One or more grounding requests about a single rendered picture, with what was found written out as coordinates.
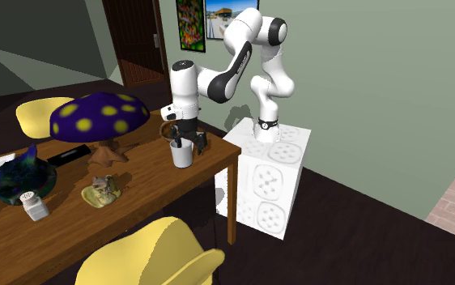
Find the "frog figure on green stone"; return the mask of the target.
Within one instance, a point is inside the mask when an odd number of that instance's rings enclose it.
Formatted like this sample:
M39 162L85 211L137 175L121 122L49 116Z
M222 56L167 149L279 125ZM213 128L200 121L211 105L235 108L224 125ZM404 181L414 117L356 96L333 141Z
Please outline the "frog figure on green stone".
M102 208L113 203L121 196L121 190L111 175L93 177L90 186L81 192L82 198L90 206Z

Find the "purple yellow-spotted mushroom figure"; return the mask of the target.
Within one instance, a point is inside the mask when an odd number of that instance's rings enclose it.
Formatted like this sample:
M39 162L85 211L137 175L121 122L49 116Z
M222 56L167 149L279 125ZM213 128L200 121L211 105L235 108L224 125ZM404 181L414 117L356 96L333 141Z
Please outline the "purple yellow-spotted mushroom figure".
M150 118L147 106L138 98L99 91L72 100L56 108L49 119L50 135L68 143L99 143L89 162L109 167L125 163L125 152L114 139L128 134Z

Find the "dark green blue figure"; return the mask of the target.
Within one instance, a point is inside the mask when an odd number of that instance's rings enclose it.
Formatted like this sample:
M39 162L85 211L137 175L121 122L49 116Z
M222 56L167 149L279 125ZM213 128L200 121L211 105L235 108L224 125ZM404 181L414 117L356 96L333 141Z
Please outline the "dark green blue figure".
M47 196L57 181L56 168L37 157L32 144L22 155L5 162L0 167L0 200L8 205L20 206L19 197L33 192L40 198Z

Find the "white patterned robot stand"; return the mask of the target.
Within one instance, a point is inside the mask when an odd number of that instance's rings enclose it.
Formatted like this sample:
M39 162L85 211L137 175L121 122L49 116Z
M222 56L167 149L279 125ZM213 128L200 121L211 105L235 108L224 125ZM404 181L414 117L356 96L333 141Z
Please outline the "white patterned robot stand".
M244 118L224 137L238 156L236 221L282 240L296 199L311 131L280 125L281 139L259 142L254 121Z

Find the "dark brown door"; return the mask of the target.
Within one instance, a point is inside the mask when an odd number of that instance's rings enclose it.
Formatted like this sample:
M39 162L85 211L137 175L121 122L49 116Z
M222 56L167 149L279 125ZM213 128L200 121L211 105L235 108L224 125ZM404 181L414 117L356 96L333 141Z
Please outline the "dark brown door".
M102 0L123 85L164 81L155 0Z

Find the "colourful wall picture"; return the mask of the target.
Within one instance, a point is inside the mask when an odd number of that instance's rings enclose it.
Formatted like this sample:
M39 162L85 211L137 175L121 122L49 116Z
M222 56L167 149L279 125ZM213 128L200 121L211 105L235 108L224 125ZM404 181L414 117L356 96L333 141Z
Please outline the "colourful wall picture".
M205 53L203 0L176 0L176 15L181 49Z

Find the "white salt shaker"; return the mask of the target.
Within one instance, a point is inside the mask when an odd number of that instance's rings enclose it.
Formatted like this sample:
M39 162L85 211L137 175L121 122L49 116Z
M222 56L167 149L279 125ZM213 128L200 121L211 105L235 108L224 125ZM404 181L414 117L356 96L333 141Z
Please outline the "white salt shaker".
M36 193L32 191L23 193L20 195L19 200L23 203L23 208L33 221L38 221L49 215L48 207Z

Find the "brown wooden bowl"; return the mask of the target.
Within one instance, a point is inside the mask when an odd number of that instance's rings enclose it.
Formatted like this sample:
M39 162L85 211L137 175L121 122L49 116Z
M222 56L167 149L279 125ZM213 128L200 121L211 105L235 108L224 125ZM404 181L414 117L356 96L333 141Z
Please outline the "brown wooden bowl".
M159 128L159 135L167 140L168 142L171 142L174 140L174 138L177 135L176 131L176 122L175 121L165 121L162 123L162 125Z

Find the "brown wooden table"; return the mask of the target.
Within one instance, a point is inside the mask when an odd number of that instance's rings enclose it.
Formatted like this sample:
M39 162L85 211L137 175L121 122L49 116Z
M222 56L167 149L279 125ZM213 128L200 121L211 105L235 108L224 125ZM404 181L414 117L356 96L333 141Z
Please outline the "brown wooden table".
M131 144L128 162L109 168L83 157L57 169L45 198L49 215L32 221L21 206L0 201L0 285L41 285L216 173L228 169L227 240L236 240L236 167L241 149L213 134L187 168L176 168L169 143L159 135L159 111L118 139ZM111 175L122 189L112 204L96 209L81 196L94 176Z

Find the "blue sky wall picture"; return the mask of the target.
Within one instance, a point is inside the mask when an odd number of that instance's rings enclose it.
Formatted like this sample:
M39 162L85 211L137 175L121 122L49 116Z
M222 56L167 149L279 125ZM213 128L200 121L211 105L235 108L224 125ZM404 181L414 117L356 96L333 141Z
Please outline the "blue sky wall picture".
M206 38L222 40L227 26L246 8L259 9L260 0L205 0Z

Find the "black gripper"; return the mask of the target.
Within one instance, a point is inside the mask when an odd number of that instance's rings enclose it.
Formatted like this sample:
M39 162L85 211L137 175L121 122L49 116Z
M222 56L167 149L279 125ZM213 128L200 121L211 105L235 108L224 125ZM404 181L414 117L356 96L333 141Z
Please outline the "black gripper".
M193 143L197 148L198 155L201 155L203 149L207 146L207 138L205 132L197 132L198 119L181 119L176 121L177 135L174 138L176 148L182 148L182 138L193 138Z

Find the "black remote control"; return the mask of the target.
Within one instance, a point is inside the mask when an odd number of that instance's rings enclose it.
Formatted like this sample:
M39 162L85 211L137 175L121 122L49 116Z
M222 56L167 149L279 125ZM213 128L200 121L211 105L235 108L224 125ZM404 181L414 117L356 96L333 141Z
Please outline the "black remote control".
M83 144L68 151L62 152L61 154L52 156L47 159L47 162L55 167L60 167L85 155L89 155L90 153L91 149L87 145Z

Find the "white cup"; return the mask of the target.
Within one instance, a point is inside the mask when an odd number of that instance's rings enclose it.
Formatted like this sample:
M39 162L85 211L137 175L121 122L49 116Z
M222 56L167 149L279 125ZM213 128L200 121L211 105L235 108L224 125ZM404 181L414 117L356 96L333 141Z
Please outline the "white cup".
M181 138L181 142L176 140L170 142L172 161L177 168L187 168L193 163L193 142Z

